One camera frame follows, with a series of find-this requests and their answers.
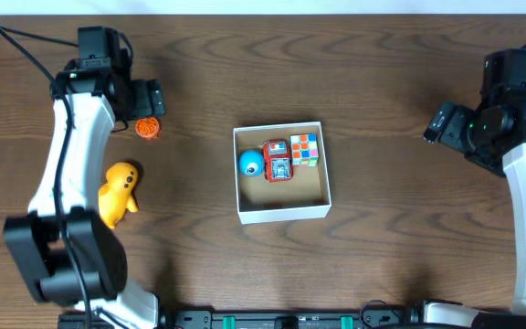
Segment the white cardboard box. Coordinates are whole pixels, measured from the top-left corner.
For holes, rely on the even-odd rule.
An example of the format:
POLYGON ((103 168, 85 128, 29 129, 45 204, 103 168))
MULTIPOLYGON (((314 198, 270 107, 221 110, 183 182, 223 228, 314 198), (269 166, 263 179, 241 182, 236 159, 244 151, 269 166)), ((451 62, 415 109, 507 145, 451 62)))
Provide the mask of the white cardboard box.
POLYGON ((331 190, 320 122, 298 122, 242 127, 233 130, 237 213, 242 224, 324 218, 331 208, 331 190), (294 134, 315 133, 319 161, 315 167, 293 167, 289 181, 270 183, 261 175, 245 176, 239 170, 239 156, 247 150, 260 151, 269 140, 286 140, 294 134))

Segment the colourful puzzle cube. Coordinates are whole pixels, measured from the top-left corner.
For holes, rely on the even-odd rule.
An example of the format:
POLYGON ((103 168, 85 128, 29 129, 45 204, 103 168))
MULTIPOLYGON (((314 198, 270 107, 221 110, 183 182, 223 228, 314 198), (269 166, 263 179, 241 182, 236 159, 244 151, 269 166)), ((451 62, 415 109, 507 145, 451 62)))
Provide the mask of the colourful puzzle cube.
POLYGON ((319 161, 319 145, 315 133, 294 134, 289 138, 294 167, 315 167, 319 161))

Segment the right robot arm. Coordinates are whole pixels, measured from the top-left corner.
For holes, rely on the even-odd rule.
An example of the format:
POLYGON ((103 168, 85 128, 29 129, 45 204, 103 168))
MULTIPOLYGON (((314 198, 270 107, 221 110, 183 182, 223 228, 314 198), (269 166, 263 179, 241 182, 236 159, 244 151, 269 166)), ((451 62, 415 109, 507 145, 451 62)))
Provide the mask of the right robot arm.
POLYGON ((484 59, 481 102, 470 109, 444 103, 424 139, 441 143, 508 181, 513 208, 516 281, 510 311, 426 301, 407 324, 417 328, 526 328, 526 46, 484 59))

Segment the yellow duck figure toy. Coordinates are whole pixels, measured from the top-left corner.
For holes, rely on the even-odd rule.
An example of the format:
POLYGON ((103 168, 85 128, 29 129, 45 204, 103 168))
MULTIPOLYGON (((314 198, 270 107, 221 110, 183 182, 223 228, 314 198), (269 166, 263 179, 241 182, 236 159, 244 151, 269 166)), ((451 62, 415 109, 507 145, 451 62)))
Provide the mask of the yellow duck figure toy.
POLYGON ((119 162, 109 168, 105 178, 106 183, 99 189, 100 218, 107 227, 115 229, 127 211, 139 211, 133 196, 139 174, 132 164, 119 162))

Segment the blue ball with eye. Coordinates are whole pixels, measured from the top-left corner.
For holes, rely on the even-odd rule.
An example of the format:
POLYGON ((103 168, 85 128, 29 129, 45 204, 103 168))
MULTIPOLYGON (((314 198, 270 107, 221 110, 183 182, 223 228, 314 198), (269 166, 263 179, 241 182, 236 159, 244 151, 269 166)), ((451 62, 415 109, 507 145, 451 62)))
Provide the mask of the blue ball with eye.
POLYGON ((247 150, 239 156, 238 164, 242 175, 258 176, 265 168, 265 159, 260 151, 247 150))

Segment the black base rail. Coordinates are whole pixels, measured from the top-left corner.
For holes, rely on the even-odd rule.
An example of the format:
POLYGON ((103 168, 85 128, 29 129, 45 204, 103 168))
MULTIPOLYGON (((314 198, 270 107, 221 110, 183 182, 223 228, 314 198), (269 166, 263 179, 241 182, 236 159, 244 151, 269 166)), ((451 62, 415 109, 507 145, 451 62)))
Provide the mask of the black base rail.
POLYGON ((161 313, 155 321, 133 323, 112 314, 97 311, 93 328, 162 329, 363 329, 387 325, 414 324, 423 320, 415 308, 371 306, 358 312, 318 313, 217 313, 179 311, 161 313))

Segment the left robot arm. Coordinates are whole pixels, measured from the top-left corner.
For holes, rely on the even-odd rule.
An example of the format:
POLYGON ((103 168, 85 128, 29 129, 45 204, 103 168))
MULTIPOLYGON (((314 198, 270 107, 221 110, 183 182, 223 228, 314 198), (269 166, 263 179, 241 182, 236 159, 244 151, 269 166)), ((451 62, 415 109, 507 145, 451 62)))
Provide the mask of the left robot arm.
POLYGON ((62 328, 165 328, 158 298, 128 276, 113 228, 137 206, 128 163, 102 167, 111 134, 166 112, 158 80, 132 78, 121 32, 82 27, 78 56, 50 75, 55 115, 45 172, 26 214, 8 218, 5 244, 32 298, 66 308, 62 328))

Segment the red toy truck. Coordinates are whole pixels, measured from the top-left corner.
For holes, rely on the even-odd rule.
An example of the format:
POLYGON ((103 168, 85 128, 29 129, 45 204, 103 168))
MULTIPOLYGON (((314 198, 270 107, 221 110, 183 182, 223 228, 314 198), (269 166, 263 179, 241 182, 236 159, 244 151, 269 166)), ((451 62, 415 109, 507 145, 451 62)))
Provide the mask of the red toy truck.
POLYGON ((270 183, 289 181, 293 177, 291 150, 286 140, 269 140, 263 144, 265 177, 270 183))

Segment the orange round ridged toy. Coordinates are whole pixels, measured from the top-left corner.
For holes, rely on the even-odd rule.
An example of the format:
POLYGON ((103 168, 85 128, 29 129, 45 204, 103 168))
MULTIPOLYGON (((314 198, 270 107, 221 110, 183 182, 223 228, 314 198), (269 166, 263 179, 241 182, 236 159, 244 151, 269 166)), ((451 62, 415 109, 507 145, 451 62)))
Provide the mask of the orange round ridged toy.
POLYGON ((161 123, 155 117, 139 119, 135 124, 135 132, 144 140, 157 139, 161 129, 161 123))

